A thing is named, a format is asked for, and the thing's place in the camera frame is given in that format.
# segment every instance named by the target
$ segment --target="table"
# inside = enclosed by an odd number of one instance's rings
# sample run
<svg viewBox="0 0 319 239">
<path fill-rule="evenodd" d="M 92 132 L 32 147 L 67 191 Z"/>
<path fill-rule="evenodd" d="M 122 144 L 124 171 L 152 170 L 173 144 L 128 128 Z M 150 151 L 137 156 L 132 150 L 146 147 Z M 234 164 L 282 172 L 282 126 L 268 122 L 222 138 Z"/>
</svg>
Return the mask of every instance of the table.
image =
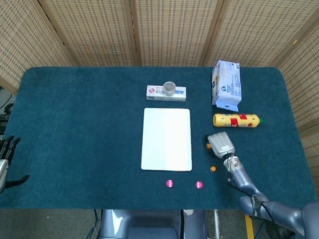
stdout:
<svg viewBox="0 0 319 239">
<path fill-rule="evenodd" d="M 26 183 L 0 195 L 2 208 L 237 209 L 222 160 L 203 145 L 227 132 L 236 155 L 270 199 L 303 207 L 316 198 L 284 78 L 275 68 L 241 68 L 240 113 L 257 128 L 215 128 L 212 67 L 39 67 L 27 70 L 5 137 L 21 137 L 8 180 Z M 186 102 L 146 100 L 147 85 L 174 81 Z M 144 108 L 190 109 L 192 171 L 141 170 Z M 210 166 L 216 165 L 216 173 Z M 174 186 L 168 188 L 171 179 Z M 197 189 L 196 181 L 204 186 Z"/>
</svg>

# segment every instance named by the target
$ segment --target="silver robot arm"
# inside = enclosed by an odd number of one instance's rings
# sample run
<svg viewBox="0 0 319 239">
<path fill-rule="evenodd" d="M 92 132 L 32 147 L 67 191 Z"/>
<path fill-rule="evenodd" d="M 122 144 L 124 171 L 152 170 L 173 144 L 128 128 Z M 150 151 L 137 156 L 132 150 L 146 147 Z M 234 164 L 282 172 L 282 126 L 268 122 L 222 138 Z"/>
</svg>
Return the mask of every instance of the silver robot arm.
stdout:
<svg viewBox="0 0 319 239">
<path fill-rule="evenodd" d="M 273 221 L 306 239 L 318 238 L 319 228 L 314 226 L 319 222 L 318 202 L 306 205 L 303 210 L 275 201 L 269 202 L 234 155 L 235 147 L 227 133 L 213 134 L 207 139 L 215 155 L 224 159 L 224 166 L 228 170 L 228 185 L 247 195 L 239 199 L 239 208 L 244 214 Z"/>
</svg>

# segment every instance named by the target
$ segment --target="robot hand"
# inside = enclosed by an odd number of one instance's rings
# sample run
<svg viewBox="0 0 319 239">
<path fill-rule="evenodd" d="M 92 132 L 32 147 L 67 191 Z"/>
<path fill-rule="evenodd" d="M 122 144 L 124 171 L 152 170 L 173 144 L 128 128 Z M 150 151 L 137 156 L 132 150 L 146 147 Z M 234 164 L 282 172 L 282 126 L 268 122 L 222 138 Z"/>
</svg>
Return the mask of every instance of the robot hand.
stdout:
<svg viewBox="0 0 319 239">
<path fill-rule="evenodd" d="M 16 138 L 13 142 L 12 140 L 13 136 L 10 136 L 8 139 L 3 139 L 0 141 L 0 194 L 4 191 L 5 188 L 18 186 L 24 183 L 29 178 L 29 175 L 25 175 L 21 179 L 16 181 L 6 180 L 7 172 L 12 162 L 15 147 L 20 142 L 20 138 Z"/>
</svg>

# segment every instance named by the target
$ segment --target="wicker screen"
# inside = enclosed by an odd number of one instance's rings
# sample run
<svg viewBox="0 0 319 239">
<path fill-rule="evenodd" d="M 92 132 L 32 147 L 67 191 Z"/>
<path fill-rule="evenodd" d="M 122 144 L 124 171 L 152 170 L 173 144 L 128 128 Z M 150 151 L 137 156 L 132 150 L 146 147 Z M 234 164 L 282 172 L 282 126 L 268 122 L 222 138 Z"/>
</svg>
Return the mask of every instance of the wicker screen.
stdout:
<svg viewBox="0 0 319 239">
<path fill-rule="evenodd" d="M 304 138 L 302 142 L 316 186 L 317 195 L 319 195 L 319 133 Z"/>
<path fill-rule="evenodd" d="M 217 0 L 136 0 L 142 65 L 198 66 Z"/>
<path fill-rule="evenodd" d="M 230 0 L 205 65 L 269 65 L 318 7 L 318 0 Z"/>
<path fill-rule="evenodd" d="M 319 26 L 279 66 L 298 126 L 319 118 Z"/>
<path fill-rule="evenodd" d="M 0 29 L 0 78 L 13 93 L 27 68 L 71 64 L 30 0 L 2 0 Z"/>
<path fill-rule="evenodd" d="M 124 1 L 40 2 L 80 65 L 131 66 L 134 62 Z"/>
</svg>

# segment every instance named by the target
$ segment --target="red label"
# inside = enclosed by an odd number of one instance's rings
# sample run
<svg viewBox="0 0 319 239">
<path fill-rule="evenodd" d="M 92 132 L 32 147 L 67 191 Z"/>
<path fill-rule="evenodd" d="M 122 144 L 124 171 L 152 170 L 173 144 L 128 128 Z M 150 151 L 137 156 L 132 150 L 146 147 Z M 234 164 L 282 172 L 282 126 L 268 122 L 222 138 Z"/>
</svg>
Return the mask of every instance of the red label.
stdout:
<svg viewBox="0 0 319 239">
<path fill-rule="evenodd" d="M 246 115 L 239 115 L 239 118 L 240 118 L 241 120 L 246 120 L 246 119 L 247 119 Z"/>
<path fill-rule="evenodd" d="M 236 118 L 230 118 L 230 123 L 232 127 L 238 127 L 238 120 Z"/>
</svg>

